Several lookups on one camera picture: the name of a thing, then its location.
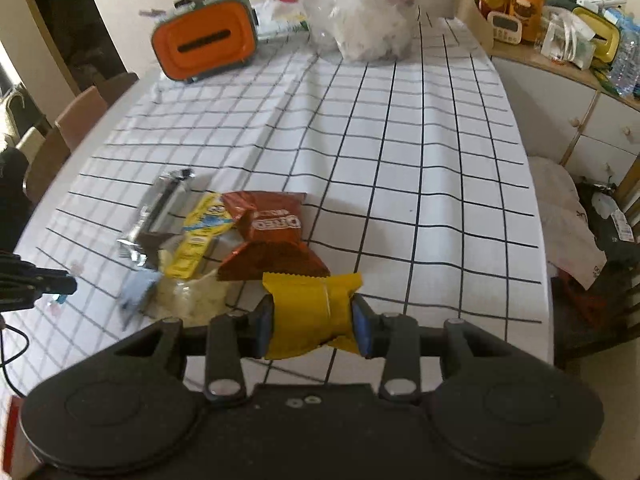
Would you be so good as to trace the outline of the yellow minion snack packet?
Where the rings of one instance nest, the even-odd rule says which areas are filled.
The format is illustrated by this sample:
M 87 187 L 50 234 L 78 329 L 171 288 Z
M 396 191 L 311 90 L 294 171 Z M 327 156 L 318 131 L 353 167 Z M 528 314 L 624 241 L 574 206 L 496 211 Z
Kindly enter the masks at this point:
M 207 193 L 183 221 L 181 240 L 162 264 L 168 278 L 189 281 L 200 267 L 212 241 L 234 226 L 220 193 Z

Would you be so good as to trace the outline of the beige clear snack bag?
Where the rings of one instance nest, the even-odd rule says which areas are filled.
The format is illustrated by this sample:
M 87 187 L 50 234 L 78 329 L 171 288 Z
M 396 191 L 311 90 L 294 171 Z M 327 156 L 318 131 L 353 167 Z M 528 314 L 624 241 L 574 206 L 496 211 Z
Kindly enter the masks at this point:
M 229 312 L 228 289 L 229 283 L 218 280 L 216 269 L 186 281 L 163 275 L 152 292 L 146 314 L 154 320 L 180 318 L 186 327 L 204 326 Z

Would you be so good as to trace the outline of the red oreo snack bag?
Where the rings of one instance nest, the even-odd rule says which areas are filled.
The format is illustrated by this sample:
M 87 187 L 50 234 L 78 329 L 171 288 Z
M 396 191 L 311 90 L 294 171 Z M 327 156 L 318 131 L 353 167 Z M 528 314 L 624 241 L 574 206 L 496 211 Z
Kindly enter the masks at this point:
M 222 200 L 243 243 L 224 259 L 218 278 L 259 281 L 265 273 L 325 278 L 328 267 L 303 241 L 304 193 L 235 191 Z

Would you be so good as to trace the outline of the clear water bottle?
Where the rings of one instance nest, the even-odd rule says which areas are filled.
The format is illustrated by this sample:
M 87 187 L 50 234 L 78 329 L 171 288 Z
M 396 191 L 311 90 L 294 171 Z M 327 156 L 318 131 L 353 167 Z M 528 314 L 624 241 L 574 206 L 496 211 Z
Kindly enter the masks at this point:
M 631 96 L 639 79 L 639 27 L 629 16 L 623 16 L 617 26 L 620 44 L 608 80 L 619 96 Z

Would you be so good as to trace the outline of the white digital timer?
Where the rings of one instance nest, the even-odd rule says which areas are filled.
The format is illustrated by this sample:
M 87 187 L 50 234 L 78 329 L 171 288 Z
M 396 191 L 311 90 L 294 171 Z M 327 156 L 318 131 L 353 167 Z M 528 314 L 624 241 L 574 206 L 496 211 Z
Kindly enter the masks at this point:
M 494 39 L 505 44 L 517 46 L 522 41 L 523 25 L 520 20 L 509 14 L 491 11 L 487 15 L 487 21 L 491 24 Z

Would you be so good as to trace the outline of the orange green tissue box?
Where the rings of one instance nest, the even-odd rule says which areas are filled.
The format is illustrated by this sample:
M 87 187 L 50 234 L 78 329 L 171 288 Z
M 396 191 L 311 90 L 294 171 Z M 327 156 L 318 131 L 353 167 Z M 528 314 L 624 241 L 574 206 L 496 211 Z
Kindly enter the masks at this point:
M 179 0 L 155 25 L 151 44 L 167 78 L 206 77 L 250 62 L 256 14 L 250 0 Z

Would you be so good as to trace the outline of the clear plastic bag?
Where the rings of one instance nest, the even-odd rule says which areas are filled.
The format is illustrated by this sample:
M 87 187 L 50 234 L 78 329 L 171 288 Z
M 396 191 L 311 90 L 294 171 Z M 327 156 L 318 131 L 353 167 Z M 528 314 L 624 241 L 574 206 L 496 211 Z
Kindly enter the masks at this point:
M 413 40 L 416 0 L 300 0 L 311 38 L 322 53 L 347 62 L 398 60 Z

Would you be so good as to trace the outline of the brown chair left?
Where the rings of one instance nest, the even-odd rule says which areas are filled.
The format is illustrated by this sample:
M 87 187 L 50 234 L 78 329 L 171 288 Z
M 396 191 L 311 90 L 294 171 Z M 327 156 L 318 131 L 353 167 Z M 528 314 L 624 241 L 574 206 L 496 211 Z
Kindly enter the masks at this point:
M 23 188 L 34 205 L 40 202 L 67 159 L 92 128 L 138 80 L 136 73 L 123 73 L 91 86 L 55 119 L 53 128 L 42 138 L 25 174 Z

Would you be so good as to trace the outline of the silver black foil packet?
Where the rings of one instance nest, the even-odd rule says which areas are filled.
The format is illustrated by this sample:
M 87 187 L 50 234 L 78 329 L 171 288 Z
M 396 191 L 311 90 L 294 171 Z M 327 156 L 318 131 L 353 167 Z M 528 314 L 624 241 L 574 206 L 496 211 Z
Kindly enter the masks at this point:
M 191 168 L 180 168 L 154 180 L 117 237 L 118 250 L 124 258 L 135 266 L 158 267 L 160 245 L 172 237 L 160 228 L 171 209 L 184 199 L 193 177 Z

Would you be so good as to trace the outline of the light blue snack packet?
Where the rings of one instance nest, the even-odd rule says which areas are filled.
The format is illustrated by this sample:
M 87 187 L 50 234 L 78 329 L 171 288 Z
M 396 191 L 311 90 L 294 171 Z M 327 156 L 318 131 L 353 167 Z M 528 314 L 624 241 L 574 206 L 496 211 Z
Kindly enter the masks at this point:
M 131 320 L 144 311 L 162 277 L 160 271 L 145 268 L 128 275 L 116 299 L 116 310 L 122 321 L 122 328 L 127 328 Z

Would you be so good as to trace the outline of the white side cabinet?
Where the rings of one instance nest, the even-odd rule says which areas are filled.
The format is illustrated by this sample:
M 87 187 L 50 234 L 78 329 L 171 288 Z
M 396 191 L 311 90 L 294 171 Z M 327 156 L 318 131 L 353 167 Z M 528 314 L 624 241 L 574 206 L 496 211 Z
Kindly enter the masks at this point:
M 495 42 L 500 75 L 529 156 L 574 177 L 620 184 L 639 155 L 639 104 L 607 94 L 596 76 L 531 46 Z

